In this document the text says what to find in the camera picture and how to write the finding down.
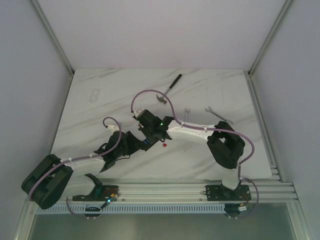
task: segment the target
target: metal corner post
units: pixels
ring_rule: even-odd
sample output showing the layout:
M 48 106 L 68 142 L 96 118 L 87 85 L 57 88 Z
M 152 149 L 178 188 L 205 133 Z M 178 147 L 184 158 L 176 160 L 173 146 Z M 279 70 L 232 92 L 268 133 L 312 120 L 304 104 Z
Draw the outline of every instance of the metal corner post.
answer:
M 31 231 L 38 206 L 34 202 L 25 202 L 15 227 L 13 240 L 27 240 Z
M 61 47 L 57 36 L 55 35 L 52 27 L 50 26 L 49 21 L 47 20 L 46 15 L 44 14 L 40 4 L 38 3 L 37 0 L 29 0 L 29 2 L 31 4 L 32 8 L 34 9 L 35 13 L 39 17 L 39 20 L 43 24 L 44 29 L 47 32 L 47 34 L 48 34 L 56 52 L 58 53 L 63 65 L 65 66 L 65 68 L 68 71 L 68 73 L 70 74 L 70 76 L 73 77 L 75 71 L 73 70 L 73 68 L 72 68 L 72 66 L 66 56 L 65 51 Z
M 262 133 L 264 145 L 266 147 L 266 152 L 269 157 L 270 163 L 272 165 L 275 165 L 276 168 L 278 169 L 280 180 L 282 182 L 286 182 L 287 181 L 286 175 L 284 174 L 284 171 L 282 170 L 282 166 L 281 164 L 279 164 L 279 161 L 278 161 L 279 155 L 277 154 L 277 151 L 276 151 L 277 149 L 274 147 L 275 144 L 272 141 L 272 138 L 268 131 L 267 123 L 264 117 L 264 111 L 261 106 L 259 92 L 257 91 L 256 82 L 254 81 L 254 77 L 249 76 L 248 72 L 246 71 L 243 71 L 243 72 L 244 72 L 245 79 L 247 81 L 247 85 L 248 85 L 250 96 L 253 102 L 254 110 L 258 118 L 258 124 L 260 127 L 260 131 Z
M 251 77 L 255 71 L 257 70 L 257 67 L 259 63 L 261 62 L 262 58 L 265 56 L 269 46 L 271 45 L 272 41 L 274 40 L 275 36 L 277 35 L 282 23 L 284 22 L 284 19 L 287 16 L 287 13 L 289 12 L 291 6 L 293 5 L 295 0 L 285 0 L 282 9 L 280 10 L 278 16 L 276 17 L 276 20 L 271 27 L 266 39 L 264 40 L 262 47 L 259 50 L 258 55 L 256 56 L 250 70 L 249 70 L 249 76 Z
M 299 202 L 287 202 L 286 207 L 298 240 L 313 240 L 306 217 Z

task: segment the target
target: hammer handle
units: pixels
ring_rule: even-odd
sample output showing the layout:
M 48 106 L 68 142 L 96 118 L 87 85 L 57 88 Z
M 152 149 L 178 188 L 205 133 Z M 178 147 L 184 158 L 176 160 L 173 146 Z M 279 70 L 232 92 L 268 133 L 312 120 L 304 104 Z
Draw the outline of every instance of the hammer handle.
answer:
M 169 89 L 172 89 L 174 85 L 179 81 L 179 79 L 182 77 L 182 74 L 179 74 L 176 79 L 173 81 L 173 83 L 170 85 Z

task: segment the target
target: robotic arm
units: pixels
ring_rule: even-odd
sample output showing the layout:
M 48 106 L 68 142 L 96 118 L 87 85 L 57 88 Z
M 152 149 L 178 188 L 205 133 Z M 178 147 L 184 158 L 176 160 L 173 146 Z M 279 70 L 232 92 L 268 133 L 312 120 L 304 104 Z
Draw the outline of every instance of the robotic arm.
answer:
M 219 132 L 197 130 L 183 127 L 171 116 L 162 120 L 146 109 L 134 113 L 139 122 L 139 130 L 145 135 L 145 140 L 137 139 L 130 131 L 121 132 L 118 145 L 107 154 L 92 159 L 79 160 L 62 165 L 47 176 L 35 189 L 32 199 L 42 208 L 53 206 L 59 199 L 71 196 L 91 196 L 97 200 L 102 192 L 102 183 L 95 177 L 96 174 L 106 171 L 115 165 L 122 156 L 131 156 L 139 150 L 148 151 L 158 141 L 184 139 L 199 144 L 207 144 L 213 158 L 223 167 L 222 186 L 228 191 L 234 191 L 239 186 L 238 161 L 241 158 L 245 142 L 238 135 Z M 194 127 L 202 125 L 188 123 Z M 207 126 L 234 131 L 226 122 L 220 121 L 216 126 Z M 108 126 L 113 130 L 107 143 L 100 146 L 94 153 L 103 154 L 115 146 L 119 139 L 120 130 Z M 54 165 L 65 161 L 54 154 L 48 155 L 35 170 L 24 180 L 21 188 L 28 194 L 35 183 Z

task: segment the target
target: marble surface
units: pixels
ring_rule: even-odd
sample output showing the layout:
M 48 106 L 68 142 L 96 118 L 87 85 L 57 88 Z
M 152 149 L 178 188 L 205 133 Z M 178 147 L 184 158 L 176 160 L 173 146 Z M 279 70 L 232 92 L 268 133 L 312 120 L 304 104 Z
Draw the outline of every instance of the marble surface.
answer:
M 169 92 L 177 117 L 184 120 L 190 108 L 189 122 L 217 124 L 214 111 L 233 121 L 233 128 L 251 138 L 255 154 L 242 166 L 242 176 L 266 179 L 272 176 L 247 82 L 239 69 L 156 69 L 108 68 L 77 69 L 68 94 L 52 153 L 60 158 L 75 158 L 92 153 L 109 140 L 110 132 L 102 125 L 106 116 L 121 122 L 124 132 L 131 131 L 143 140 L 132 118 L 130 104 L 144 89 L 164 92 L 173 80 L 182 78 Z M 134 109 L 146 108 L 160 117 L 172 116 L 170 106 L 159 103 L 153 92 L 143 93 Z M 98 175 L 113 179 L 209 179 L 220 180 L 222 167 L 216 163 L 207 145 L 185 140 L 158 142 L 147 152 L 138 151 L 130 159 Z M 243 156 L 251 151 L 247 143 Z

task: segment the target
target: purple cable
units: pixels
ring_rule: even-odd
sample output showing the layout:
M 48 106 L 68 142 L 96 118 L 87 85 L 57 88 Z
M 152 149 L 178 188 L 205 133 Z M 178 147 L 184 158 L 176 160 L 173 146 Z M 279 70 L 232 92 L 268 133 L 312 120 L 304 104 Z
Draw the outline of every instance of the purple cable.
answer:
M 227 129 L 220 129 L 220 128 L 215 128 L 215 127 L 208 127 L 207 129 L 204 129 L 203 127 L 198 127 L 198 126 L 191 126 L 191 125 L 187 125 L 187 124 L 183 124 L 181 121 L 178 120 L 177 116 L 176 116 L 176 113 L 175 113 L 175 109 L 174 109 L 174 106 L 172 104 L 172 102 L 170 101 L 170 99 L 167 97 L 167 95 L 165 95 L 164 93 L 162 93 L 161 91 L 158 91 L 158 90 L 153 90 L 153 89 L 146 89 L 146 90 L 142 90 L 140 92 L 138 92 L 134 98 L 132 99 L 132 102 L 131 102 L 131 112 L 134 113 L 134 102 L 136 100 L 136 98 L 140 95 L 140 94 L 143 94 L 143 93 L 147 93 L 147 92 L 154 92 L 154 93 L 157 93 L 157 94 L 161 94 L 163 97 L 165 97 L 168 101 L 168 103 L 170 104 L 170 107 L 171 107 L 171 110 L 172 110 L 172 115 L 173 115 L 173 118 L 174 120 L 181 126 L 183 127 L 186 127 L 186 128 L 189 128 L 189 129 L 195 129 L 195 130 L 205 130 L 205 131 L 218 131 L 218 132 L 224 132 L 224 133 L 229 133 L 229 134 L 235 134 L 235 135 L 238 135 L 244 139 L 246 139 L 249 144 L 251 145 L 251 153 L 245 157 L 243 160 L 241 160 L 239 163 L 238 163 L 238 178 L 241 182 L 244 182 L 244 179 L 250 181 L 255 190 L 256 190 L 256 205 L 254 206 L 253 210 L 247 214 L 246 216 L 248 215 L 251 215 L 257 208 L 257 205 L 259 203 L 259 192 L 258 192 L 258 188 L 256 186 L 256 184 L 249 178 L 241 178 L 241 165 L 246 162 L 248 159 L 250 159 L 253 154 L 255 153 L 255 145 L 254 143 L 251 141 L 251 139 L 249 137 L 247 137 L 246 135 L 240 133 L 240 132 L 237 132 L 237 131 L 232 131 L 232 130 L 227 130 Z
M 86 217 L 85 215 L 80 215 L 80 214 L 76 214 L 75 212 L 72 211 L 70 205 L 69 205 L 69 199 L 66 198 L 65 199 L 65 204 L 66 204 L 66 208 L 68 209 L 69 213 L 71 213 L 71 215 L 76 216 L 78 218 L 82 218 L 82 219 L 90 219 L 90 217 Z
M 84 159 L 91 159 L 91 158 L 97 158 L 97 157 L 101 157 L 103 155 L 106 155 L 108 153 L 110 153 L 113 149 L 115 149 L 117 147 L 117 145 L 119 144 L 120 140 L 121 140 L 121 127 L 120 127 L 120 124 L 119 122 L 114 119 L 113 117 L 111 116 L 107 116 L 105 117 L 103 120 L 102 120 L 102 124 L 103 126 L 105 126 L 106 128 L 108 127 L 106 124 L 105 124 L 105 120 L 107 119 L 112 119 L 118 126 L 119 128 L 119 137 L 118 137 L 118 140 L 116 141 L 115 145 L 110 148 L 108 151 L 105 151 L 104 153 L 101 153 L 101 154 L 97 154 L 97 155 L 92 155 L 92 156 L 81 156 L 81 157 L 76 157 L 74 159 L 72 159 L 71 161 L 74 162 L 74 161 L 79 161 L 79 160 L 84 160 Z M 29 201 L 32 201 L 32 194 L 34 193 L 35 189 L 39 186 L 39 184 L 50 174 L 52 173 L 54 170 L 56 170 L 57 168 L 61 167 L 62 165 L 64 164 L 67 164 L 67 163 L 70 163 L 69 160 L 66 160 L 66 161 L 62 161 L 60 162 L 59 164 L 55 165 L 54 167 L 52 167 L 49 171 L 47 171 L 34 185 L 33 187 L 31 188 L 29 194 L 28 194 L 28 199 Z

